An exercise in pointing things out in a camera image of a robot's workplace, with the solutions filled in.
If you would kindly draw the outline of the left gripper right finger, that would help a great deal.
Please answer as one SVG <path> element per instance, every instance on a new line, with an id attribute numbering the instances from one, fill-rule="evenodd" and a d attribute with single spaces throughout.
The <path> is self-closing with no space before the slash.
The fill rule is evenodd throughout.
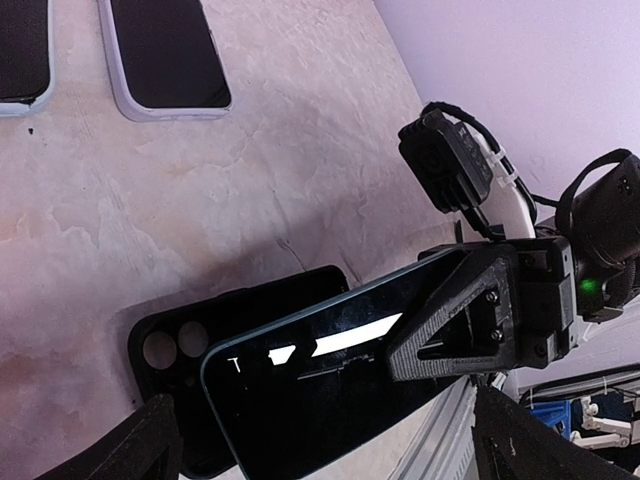
<path id="1" fill-rule="evenodd" d="M 477 390 L 474 415 L 472 436 L 481 480 L 635 477 L 564 439 L 494 388 Z"/>

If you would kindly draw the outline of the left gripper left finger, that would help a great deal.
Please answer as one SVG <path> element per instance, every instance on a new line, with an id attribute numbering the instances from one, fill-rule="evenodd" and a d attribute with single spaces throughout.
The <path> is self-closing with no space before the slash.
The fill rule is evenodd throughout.
<path id="1" fill-rule="evenodd" d="M 177 479 L 183 439 L 173 397 L 160 394 L 42 479 Z"/>

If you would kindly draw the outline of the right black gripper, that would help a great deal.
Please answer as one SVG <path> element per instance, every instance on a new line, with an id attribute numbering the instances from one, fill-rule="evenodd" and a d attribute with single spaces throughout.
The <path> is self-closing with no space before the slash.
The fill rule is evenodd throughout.
<path id="1" fill-rule="evenodd" d="M 576 344 L 574 265 L 563 237 L 442 245 L 384 340 L 396 381 L 543 369 Z"/>

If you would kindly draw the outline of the black phone case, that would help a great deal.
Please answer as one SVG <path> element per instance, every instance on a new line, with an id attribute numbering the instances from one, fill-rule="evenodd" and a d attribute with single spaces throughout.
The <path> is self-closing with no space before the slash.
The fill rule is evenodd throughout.
<path id="1" fill-rule="evenodd" d="M 236 465 L 200 383 L 205 352 L 348 289 L 342 270 L 328 265 L 148 315 L 133 326 L 127 350 L 142 399 L 173 397 L 182 475 L 211 479 Z"/>

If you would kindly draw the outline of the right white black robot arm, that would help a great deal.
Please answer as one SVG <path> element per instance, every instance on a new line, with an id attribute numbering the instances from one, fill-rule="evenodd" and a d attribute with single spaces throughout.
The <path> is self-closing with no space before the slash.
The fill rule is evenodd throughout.
<path id="1" fill-rule="evenodd" d="M 577 344 L 577 321 L 620 316 L 639 257 L 639 160 L 626 149 L 591 163 L 606 174 L 574 180 L 552 233 L 426 251 L 433 268 L 391 329 L 384 350 L 396 381 L 543 369 Z"/>

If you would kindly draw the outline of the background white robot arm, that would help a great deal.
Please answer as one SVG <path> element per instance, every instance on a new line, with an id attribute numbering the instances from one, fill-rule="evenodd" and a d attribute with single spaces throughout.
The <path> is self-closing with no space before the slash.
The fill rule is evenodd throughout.
<path id="1" fill-rule="evenodd" d="M 634 479 L 636 476 L 595 455 L 598 448 L 639 442 L 639 423 L 599 418 L 589 396 L 580 399 L 585 429 L 597 436 L 565 438 L 501 391 L 481 387 L 472 435 L 481 479 Z"/>

